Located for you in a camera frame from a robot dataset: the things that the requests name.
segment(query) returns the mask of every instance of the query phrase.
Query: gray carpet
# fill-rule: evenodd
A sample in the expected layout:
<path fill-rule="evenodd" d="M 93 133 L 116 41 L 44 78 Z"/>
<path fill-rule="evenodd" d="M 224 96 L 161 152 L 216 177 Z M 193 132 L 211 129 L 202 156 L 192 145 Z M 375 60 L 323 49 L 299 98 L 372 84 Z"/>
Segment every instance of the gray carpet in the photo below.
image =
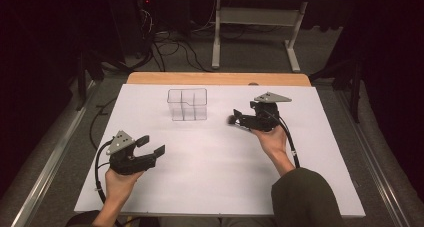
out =
<path fill-rule="evenodd" d="M 223 35 L 227 38 L 222 40 L 221 68 L 218 72 L 290 72 L 287 56 L 281 44 L 281 36 L 288 33 L 287 30 L 280 29 L 272 32 L 249 33 L 243 35 L 242 38 L 232 39 L 232 37 L 237 36 L 237 32 L 224 32 Z M 301 31 L 295 44 L 295 50 L 303 73 L 314 73 L 325 65 L 338 34 L 339 31 L 321 33 L 318 29 Z M 195 50 L 198 62 L 204 68 L 210 68 L 212 36 L 205 35 L 205 32 L 203 32 L 203 35 L 193 35 L 187 41 Z M 184 39 L 178 35 L 173 35 L 173 38 Z M 165 63 L 167 71 L 199 71 L 196 69 L 199 65 L 195 61 L 194 53 L 190 51 L 187 45 L 180 42 L 182 46 L 178 47 L 178 45 L 171 43 L 169 39 L 162 38 L 162 40 L 157 42 L 157 46 L 160 53 L 164 55 L 163 63 Z M 152 60 L 137 70 L 158 71 L 158 63 L 163 69 L 156 49 L 155 56 L 157 62 Z M 131 65 L 135 61 L 134 58 L 128 57 L 127 64 Z M 95 90 L 93 98 L 87 103 L 86 112 L 69 141 L 63 161 L 45 195 L 41 196 L 42 201 L 37 206 L 38 209 L 28 226 L 64 226 L 67 220 L 75 214 L 73 208 L 95 154 L 90 142 L 90 126 L 100 110 L 99 106 L 105 105 L 115 98 L 119 93 L 120 86 L 125 82 L 125 75 L 107 72 L 105 80 L 97 83 L 93 88 Z M 348 226 L 397 226 L 393 222 L 386 203 L 381 197 L 380 190 L 375 184 L 375 179 L 361 150 L 361 143 L 355 134 L 350 117 L 346 115 L 345 106 L 340 101 L 340 92 L 335 92 L 329 83 L 329 80 L 322 80 L 317 81 L 314 85 L 318 89 L 342 156 L 352 181 L 357 186 L 357 192 L 367 215 L 365 218 L 347 219 L 346 224 Z M 413 189 L 379 132 L 364 87 L 361 89 L 361 97 L 360 127 L 364 130 L 367 140 L 378 155 L 381 166 L 389 176 L 394 192 L 407 212 L 410 226 L 424 226 L 422 203 L 417 201 Z M 104 113 L 111 113 L 113 104 L 114 102 L 105 107 Z M 74 99 L 70 103 L 69 109 L 64 111 L 61 118 L 52 126 L 48 135 L 34 150 L 33 155 L 22 167 L 21 173 L 9 188 L 6 197 L 1 200 L 0 226 L 12 224 L 50 153 L 52 153 L 56 144 L 55 141 L 61 135 L 60 130 L 66 129 L 66 126 L 69 125 L 75 107 Z M 98 116 L 92 126 L 91 134 L 96 144 L 99 143 L 103 135 L 109 118 L 108 114 Z"/>

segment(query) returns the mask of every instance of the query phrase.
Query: hand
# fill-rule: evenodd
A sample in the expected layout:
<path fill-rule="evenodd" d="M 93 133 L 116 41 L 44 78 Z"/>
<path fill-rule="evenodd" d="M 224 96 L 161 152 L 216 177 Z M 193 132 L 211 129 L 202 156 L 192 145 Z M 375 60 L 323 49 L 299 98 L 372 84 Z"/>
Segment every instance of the hand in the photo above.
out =
<path fill-rule="evenodd" d="M 143 173 L 144 171 L 132 175 L 120 175 L 109 169 L 106 172 L 106 200 L 124 205 L 131 195 L 135 182 Z"/>
<path fill-rule="evenodd" d="M 280 176 L 294 169 L 286 153 L 287 135 L 283 127 L 277 126 L 269 132 L 251 130 L 255 134 L 264 152 L 268 155 Z"/>

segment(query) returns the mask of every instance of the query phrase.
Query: person's left hand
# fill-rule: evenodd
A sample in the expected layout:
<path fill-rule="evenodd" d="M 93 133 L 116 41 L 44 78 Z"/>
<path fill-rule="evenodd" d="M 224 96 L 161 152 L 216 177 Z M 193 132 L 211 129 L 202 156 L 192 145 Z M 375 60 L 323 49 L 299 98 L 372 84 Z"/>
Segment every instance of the person's left hand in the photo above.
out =
<path fill-rule="evenodd" d="M 137 179 L 144 173 L 138 172 L 132 175 L 120 175 L 114 170 L 106 172 L 106 200 L 124 205 L 134 188 Z"/>

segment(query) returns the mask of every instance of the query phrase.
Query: clear plastic box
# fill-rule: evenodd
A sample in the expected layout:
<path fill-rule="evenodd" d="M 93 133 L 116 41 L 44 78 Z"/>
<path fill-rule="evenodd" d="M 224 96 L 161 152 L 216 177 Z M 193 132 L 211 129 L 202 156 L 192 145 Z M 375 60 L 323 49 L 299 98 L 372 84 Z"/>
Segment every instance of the clear plastic box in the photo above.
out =
<path fill-rule="evenodd" d="M 170 89 L 168 105 L 173 121 L 207 119 L 206 89 Z"/>

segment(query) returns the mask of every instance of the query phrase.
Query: table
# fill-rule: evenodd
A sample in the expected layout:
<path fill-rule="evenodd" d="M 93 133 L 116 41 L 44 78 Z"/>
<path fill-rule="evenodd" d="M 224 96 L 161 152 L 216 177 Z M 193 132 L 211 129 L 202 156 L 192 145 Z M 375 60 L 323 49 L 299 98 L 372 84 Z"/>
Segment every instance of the table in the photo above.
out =
<path fill-rule="evenodd" d="M 284 41 L 287 56 L 293 72 L 300 72 L 299 63 L 293 46 L 302 24 L 308 2 L 303 1 L 298 10 L 277 10 L 257 8 L 221 7 L 221 1 L 216 0 L 215 38 L 212 52 L 212 68 L 218 69 L 221 56 L 220 29 L 221 23 L 254 24 L 286 26 L 292 28 L 289 40 Z"/>
<path fill-rule="evenodd" d="M 259 86 L 247 86 L 251 83 Z M 207 120 L 172 121 L 166 103 L 167 92 L 173 88 L 197 88 L 199 84 L 208 90 Z M 284 113 L 283 118 L 287 117 L 289 128 L 292 127 L 301 166 L 321 173 L 328 180 L 340 201 L 342 215 L 364 216 L 317 92 L 310 86 L 307 76 L 253 73 L 130 75 L 121 89 L 102 143 L 124 128 L 133 138 L 150 135 L 149 146 L 137 149 L 136 156 L 151 153 L 163 144 L 166 152 L 158 159 L 156 167 L 137 182 L 123 213 L 145 216 L 272 215 L 269 191 L 279 178 L 275 167 L 258 147 L 253 134 L 225 122 L 232 114 L 232 107 L 246 114 L 252 111 L 249 108 L 251 96 L 259 96 L 265 90 L 283 91 L 294 98 L 290 102 L 293 104 L 279 105 L 279 110 Z M 299 131 L 305 128 L 311 133 L 308 137 Z M 100 163 L 107 159 L 102 155 Z M 102 205 L 93 191 L 92 169 L 75 207 L 77 212 Z M 106 168 L 100 170 L 103 171 L 99 173 L 101 177 Z"/>

